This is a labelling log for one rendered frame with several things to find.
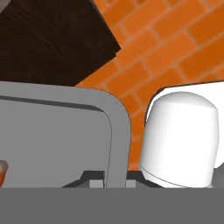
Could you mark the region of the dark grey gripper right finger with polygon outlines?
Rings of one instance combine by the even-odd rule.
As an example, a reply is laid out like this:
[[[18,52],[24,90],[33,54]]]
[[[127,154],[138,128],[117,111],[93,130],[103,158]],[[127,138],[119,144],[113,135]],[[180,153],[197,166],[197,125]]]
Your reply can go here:
[[[160,188],[160,185],[157,185],[153,182],[147,180],[141,171],[128,171],[126,178],[126,187],[127,188]]]

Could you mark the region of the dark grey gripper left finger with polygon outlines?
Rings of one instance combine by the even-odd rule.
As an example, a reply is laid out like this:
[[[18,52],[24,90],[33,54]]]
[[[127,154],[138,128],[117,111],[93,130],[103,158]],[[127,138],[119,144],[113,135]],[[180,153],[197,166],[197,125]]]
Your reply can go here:
[[[84,171],[81,177],[72,183],[64,185],[64,188],[103,188],[104,171]]]

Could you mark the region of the grey meat container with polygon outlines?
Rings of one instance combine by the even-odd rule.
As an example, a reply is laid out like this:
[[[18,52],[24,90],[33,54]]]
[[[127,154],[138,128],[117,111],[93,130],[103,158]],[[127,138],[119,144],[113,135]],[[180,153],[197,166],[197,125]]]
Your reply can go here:
[[[7,187],[62,187],[85,170],[123,187],[130,117],[112,94],[84,87],[0,81],[0,160]]]

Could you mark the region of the orange shrimp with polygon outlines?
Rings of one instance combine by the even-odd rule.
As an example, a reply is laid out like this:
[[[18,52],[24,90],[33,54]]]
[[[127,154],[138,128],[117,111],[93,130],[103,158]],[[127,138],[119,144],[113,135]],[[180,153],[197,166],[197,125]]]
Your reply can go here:
[[[5,160],[0,160],[0,187],[2,187],[4,184],[4,179],[8,169],[8,163]]]

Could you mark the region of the white rounded object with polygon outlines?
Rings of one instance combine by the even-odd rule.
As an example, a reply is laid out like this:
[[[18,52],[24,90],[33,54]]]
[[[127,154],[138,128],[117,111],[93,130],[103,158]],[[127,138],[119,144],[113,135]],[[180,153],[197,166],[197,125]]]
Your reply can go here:
[[[224,165],[224,81],[160,88],[145,112],[139,170],[162,187],[210,188]]]

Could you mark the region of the dark brown wooden cupboard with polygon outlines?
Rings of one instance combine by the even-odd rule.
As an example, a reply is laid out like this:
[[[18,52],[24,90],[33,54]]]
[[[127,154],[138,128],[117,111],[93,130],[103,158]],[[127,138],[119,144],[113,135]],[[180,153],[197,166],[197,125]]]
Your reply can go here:
[[[0,81],[72,87],[120,50],[93,0],[0,0]]]

